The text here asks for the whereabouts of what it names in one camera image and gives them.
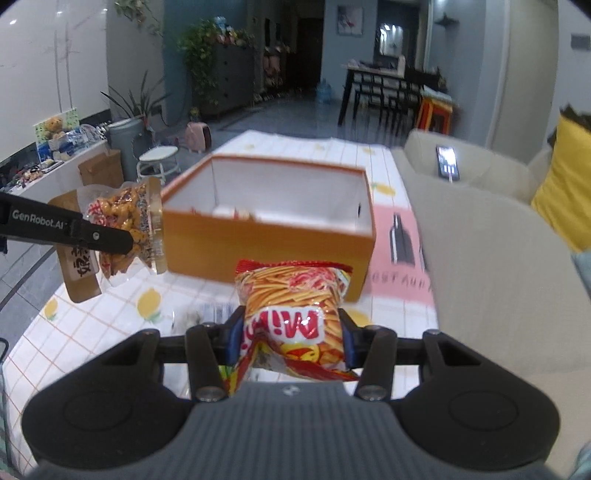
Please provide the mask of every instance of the phone screen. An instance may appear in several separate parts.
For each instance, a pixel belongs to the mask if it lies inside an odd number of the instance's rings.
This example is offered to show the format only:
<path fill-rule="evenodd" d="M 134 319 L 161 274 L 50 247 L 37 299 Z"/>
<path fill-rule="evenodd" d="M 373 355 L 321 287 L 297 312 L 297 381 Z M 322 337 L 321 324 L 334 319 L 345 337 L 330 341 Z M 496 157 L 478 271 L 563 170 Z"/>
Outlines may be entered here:
<path fill-rule="evenodd" d="M 457 167 L 456 152 L 452 147 L 442 147 L 438 145 L 437 162 L 439 164 L 439 176 L 449 181 L 458 181 L 460 171 Z"/>

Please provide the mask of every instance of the dining chair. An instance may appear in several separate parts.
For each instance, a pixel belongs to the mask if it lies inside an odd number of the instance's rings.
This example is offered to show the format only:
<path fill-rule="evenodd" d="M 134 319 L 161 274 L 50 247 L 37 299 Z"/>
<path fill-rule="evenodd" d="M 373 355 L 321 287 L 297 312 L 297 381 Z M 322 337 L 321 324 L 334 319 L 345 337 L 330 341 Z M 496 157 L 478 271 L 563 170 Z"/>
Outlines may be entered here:
<path fill-rule="evenodd" d="M 425 74 L 419 70 L 407 67 L 404 72 L 403 87 L 398 98 L 396 115 L 392 119 L 391 131 L 394 131 L 395 121 L 398 120 L 396 136 L 401 133 L 402 125 L 409 124 L 412 114 L 413 123 L 418 117 L 421 106 L 421 89 L 424 86 Z"/>
<path fill-rule="evenodd" d="M 355 92 L 355 101 L 353 103 L 353 120 L 357 118 L 357 110 L 359 109 L 359 103 L 361 97 L 368 97 L 368 102 L 371 103 L 374 98 L 379 99 L 379 124 L 382 124 L 382 115 L 385 107 L 384 97 L 384 78 L 382 76 L 376 76 L 373 73 L 362 73 L 361 81 L 357 82 L 359 88 Z"/>

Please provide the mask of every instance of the teal wall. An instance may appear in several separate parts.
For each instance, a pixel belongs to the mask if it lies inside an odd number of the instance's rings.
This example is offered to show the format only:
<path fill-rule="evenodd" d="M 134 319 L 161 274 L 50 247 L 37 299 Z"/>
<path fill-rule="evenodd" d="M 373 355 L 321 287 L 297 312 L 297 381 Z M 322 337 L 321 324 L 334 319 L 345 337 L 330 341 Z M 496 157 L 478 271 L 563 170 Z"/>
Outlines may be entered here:
<path fill-rule="evenodd" d="M 226 17 L 233 28 L 246 26 L 246 0 L 164 0 L 164 82 L 167 99 L 168 123 L 178 120 L 183 108 L 186 92 L 185 111 L 191 104 L 191 91 L 187 89 L 187 72 L 183 57 L 177 48 L 179 35 L 187 26 L 201 18 Z"/>

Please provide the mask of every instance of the gray dresser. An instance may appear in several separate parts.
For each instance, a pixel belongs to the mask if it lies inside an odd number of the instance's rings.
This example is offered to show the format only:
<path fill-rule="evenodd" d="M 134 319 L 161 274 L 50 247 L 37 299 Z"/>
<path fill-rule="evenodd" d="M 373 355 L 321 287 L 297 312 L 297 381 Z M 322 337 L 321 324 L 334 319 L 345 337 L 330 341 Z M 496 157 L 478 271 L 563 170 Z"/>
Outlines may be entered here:
<path fill-rule="evenodd" d="M 249 105 L 254 94 L 255 50 L 236 45 L 215 45 L 216 65 L 213 75 L 217 89 L 209 94 L 217 103 L 202 102 L 203 116 L 215 116 Z M 199 102 L 193 95 L 193 104 Z"/>

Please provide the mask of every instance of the chip bag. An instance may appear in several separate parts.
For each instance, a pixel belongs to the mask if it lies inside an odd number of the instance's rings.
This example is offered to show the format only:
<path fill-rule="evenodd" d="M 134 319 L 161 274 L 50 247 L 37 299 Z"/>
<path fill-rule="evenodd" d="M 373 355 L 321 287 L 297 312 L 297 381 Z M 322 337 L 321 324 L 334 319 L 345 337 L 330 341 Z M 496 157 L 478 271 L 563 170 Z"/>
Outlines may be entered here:
<path fill-rule="evenodd" d="M 230 393 L 250 367 L 311 380 L 356 380 L 345 367 L 338 312 L 351 272 L 330 262 L 241 261 L 236 285 L 246 312 L 240 359 L 225 373 Z"/>

